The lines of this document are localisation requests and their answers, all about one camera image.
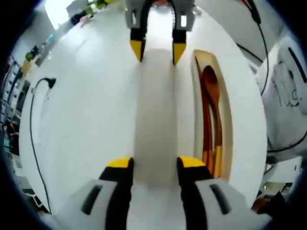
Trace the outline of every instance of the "wooden spoon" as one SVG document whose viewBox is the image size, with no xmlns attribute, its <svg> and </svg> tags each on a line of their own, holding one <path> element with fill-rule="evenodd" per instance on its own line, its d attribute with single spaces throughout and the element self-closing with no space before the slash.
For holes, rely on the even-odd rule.
<svg viewBox="0 0 307 230">
<path fill-rule="evenodd" d="M 209 110 L 209 100 L 205 91 L 203 73 L 199 66 L 198 60 L 195 57 L 198 75 L 201 85 L 202 112 L 203 112 L 203 154 L 202 161 L 207 166 L 208 170 L 213 173 L 213 140 L 211 130 L 211 118 Z"/>
<path fill-rule="evenodd" d="M 220 177 L 222 173 L 222 123 L 219 112 L 220 88 L 214 70 L 206 66 L 203 70 L 203 83 L 209 102 L 212 106 L 215 120 L 215 153 L 213 176 Z"/>
</svg>

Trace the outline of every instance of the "desk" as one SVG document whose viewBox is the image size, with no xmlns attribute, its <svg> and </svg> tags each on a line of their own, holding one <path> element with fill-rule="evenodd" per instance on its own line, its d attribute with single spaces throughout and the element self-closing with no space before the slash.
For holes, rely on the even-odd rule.
<svg viewBox="0 0 307 230">
<path fill-rule="evenodd" d="M 148 22 L 144 62 L 153 60 L 150 52 L 154 48 L 171 52 L 170 12 L 160 14 L 151 11 Z M 35 119 L 39 124 L 33 128 L 39 133 L 39 140 L 36 140 L 37 157 L 53 212 L 59 210 L 65 200 L 85 182 L 98 178 L 109 161 L 134 153 L 135 126 L 140 120 L 137 111 L 141 103 L 138 100 L 146 92 L 142 85 L 150 90 L 150 87 L 159 84 L 157 81 L 152 86 L 144 83 L 144 79 L 142 84 L 139 83 L 140 77 L 150 78 L 142 75 L 142 65 L 136 61 L 130 48 L 129 36 L 123 12 L 102 12 L 83 28 L 78 25 L 72 28 L 37 70 L 36 81 L 41 76 L 57 78 L 49 100 L 43 108 L 37 108 L 44 112 L 40 119 Z M 163 85 L 170 86 L 170 93 L 161 91 L 161 98 L 164 97 L 167 102 L 154 106 L 160 111 L 162 106 L 166 108 L 171 104 L 169 102 L 176 102 L 167 113 L 168 121 L 171 121 L 169 116 L 176 121 L 176 127 L 169 132 L 175 135 L 171 144 L 176 146 L 171 150 L 176 150 L 178 155 L 193 156 L 194 92 L 190 57 L 194 49 L 213 52 L 224 73 L 234 118 L 234 153 L 228 180 L 245 195 L 251 206 L 257 195 L 266 158 L 263 105 L 256 80 L 241 51 L 226 31 L 206 13 L 197 17 L 193 32 L 188 35 L 188 46 L 175 68 L 173 85 L 169 82 Z M 159 71 L 162 73 L 160 68 L 157 69 L 155 72 L 151 68 L 148 76 L 154 77 Z M 30 102 L 31 95 L 28 93 L 20 126 L 20 156 L 31 186 L 46 205 L 29 140 Z M 154 115 L 148 117 L 147 122 L 154 118 Z M 143 124 L 146 123 L 144 116 L 142 119 Z M 174 125 L 172 122 L 165 124 L 170 127 Z M 153 157 L 143 156 L 143 159 L 148 163 Z M 136 228 L 136 222 L 139 229 L 160 229 L 165 226 L 168 229 L 185 229 L 183 215 L 176 181 L 165 187 L 148 187 L 142 183 L 133 186 L 128 217 L 128 226 L 132 229 Z"/>
</svg>

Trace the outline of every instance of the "wooden utensil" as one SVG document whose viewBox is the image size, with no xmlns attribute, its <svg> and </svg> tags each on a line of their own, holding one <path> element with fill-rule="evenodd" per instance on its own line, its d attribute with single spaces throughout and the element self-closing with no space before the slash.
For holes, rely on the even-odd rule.
<svg viewBox="0 0 307 230">
<path fill-rule="evenodd" d="M 220 88 L 214 70 L 206 66 L 203 70 L 203 82 L 205 90 L 212 106 L 215 120 L 215 153 L 213 176 L 220 177 L 222 173 L 222 123 L 219 112 Z"/>
<path fill-rule="evenodd" d="M 205 92 L 203 73 L 199 66 L 198 60 L 195 57 L 198 75 L 201 85 L 201 98 L 202 98 L 202 112 L 203 112 L 203 154 L 202 161 L 207 166 L 208 170 L 213 172 L 213 140 L 212 140 L 212 127 L 209 110 L 209 101 Z"/>
</svg>

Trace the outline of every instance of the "white countertop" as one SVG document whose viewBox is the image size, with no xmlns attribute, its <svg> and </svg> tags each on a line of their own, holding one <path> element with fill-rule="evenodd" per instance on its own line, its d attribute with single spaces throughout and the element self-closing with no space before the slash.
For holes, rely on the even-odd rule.
<svg viewBox="0 0 307 230">
<path fill-rule="evenodd" d="M 233 156 L 226 180 L 245 195 L 249 206 L 252 205 L 261 183 L 267 144 L 264 110 L 256 80 L 235 42 L 206 13 L 197 17 L 178 65 L 164 73 L 163 69 L 171 68 L 167 62 L 171 57 L 171 18 L 169 13 L 151 12 L 144 61 L 140 64 L 129 45 L 130 31 L 123 12 L 102 12 L 91 24 L 72 28 L 35 73 L 32 85 L 43 76 L 57 78 L 45 103 L 47 86 L 44 83 L 39 86 L 33 111 L 35 149 L 53 212 L 80 186 L 98 178 L 109 161 L 133 155 L 134 133 L 142 130 L 135 125 L 140 121 L 143 128 L 152 120 L 156 122 L 154 127 L 160 127 L 149 132 L 167 130 L 168 135 L 161 134 L 164 138 L 155 140 L 166 143 L 169 138 L 171 146 L 157 148 L 161 152 L 168 148 L 177 155 L 194 155 L 194 92 L 190 71 L 194 49 L 214 53 L 223 71 L 233 119 Z M 154 64 L 159 65 L 156 69 L 149 64 L 149 60 L 154 61 L 156 54 L 151 50 L 155 48 L 164 49 L 165 53 L 156 56 L 158 60 Z M 151 69 L 149 74 L 143 74 L 144 65 Z M 160 99 L 150 98 L 147 91 Z M 138 118 L 140 110 L 146 111 L 143 96 L 154 102 L 156 112 L 143 113 Z M 29 137 L 31 97 L 28 93 L 22 112 L 20 156 L 31 186 L 47 206 Z M 137 157 L 141 157 L 144 164 L 159 162 L 159 158 L 152 155 Z M 135 175 L 139 180 L 132 191 L 129 227 L 133 229 L 134 218 L 138 217 L 138 226 L 145 225 L 147 229 L 149 223 L 152 229 L 165 226 L 185 229 L 178 184 L 150 186 L 149 189 L 139 175 Z"/>
</svg>

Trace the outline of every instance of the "white table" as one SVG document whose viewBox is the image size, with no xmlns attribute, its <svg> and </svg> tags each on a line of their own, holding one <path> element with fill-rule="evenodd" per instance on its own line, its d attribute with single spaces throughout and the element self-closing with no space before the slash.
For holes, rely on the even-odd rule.
<svg viewBox="0 0 307 230">
<path fill-rule="evenodd" d="M 196 19 L 186 51 L 175 70 L 170 71 L 171 28 L 169 13 L 151 12 L 144 62 L 139 64 L 129 45 L 130 31 L 123 12 L 103 12 L 91 24 L 71 29 L 35 73 L 33 83 L 42 76 L 57 78 L 45 103 L 47 86 L 42 83 L 39 87 L 33 111 L 35 147 L 53 212 L 85 182 L 98 178 L 109 161 L 131 156 L 134 150 L 143 166 L 161 162 L 160 157 L 164 157 L 168 167 L 176 155 L 193 156 L 190 57 L 196 48 L 213 52 L 223 71 L 233 116 L 233 156 L 227 180 L 252 205 L 262 178 L 267 141 L 256 80 L 235 42 L 206 13 Z M 152 51 L 154 48 L 164 50 L 157 53 Z M 144 75 L 143 68 L 150 71 Z M 46 205 L 29 139 L 30 101 L 28 93 L 21 119 L 20 156 L 31 186 Z M 155 108 L 153 114 L 146 110 L 150 108 L 148 102 Z M 134 144 L 134 132 L 142 137 L 142 131 L 146 137 L 155 138 L 148 143 L 156 148 L 149 148 L 143 155 L 144 145 Z M 153 178 L 152 171 L 142 177 L 141 173 L 147 172 L 138 163 L 128 226 L 185 229 L 176 180 L 160 180 L 160 174 L 158 179 Z M 164 168 L 165 172 L 174 173 L 175 163 L 171 166 L 169 170 Z M 151 183 L 145 185 L 144 179 L 148 178 Z"/>
</svg>

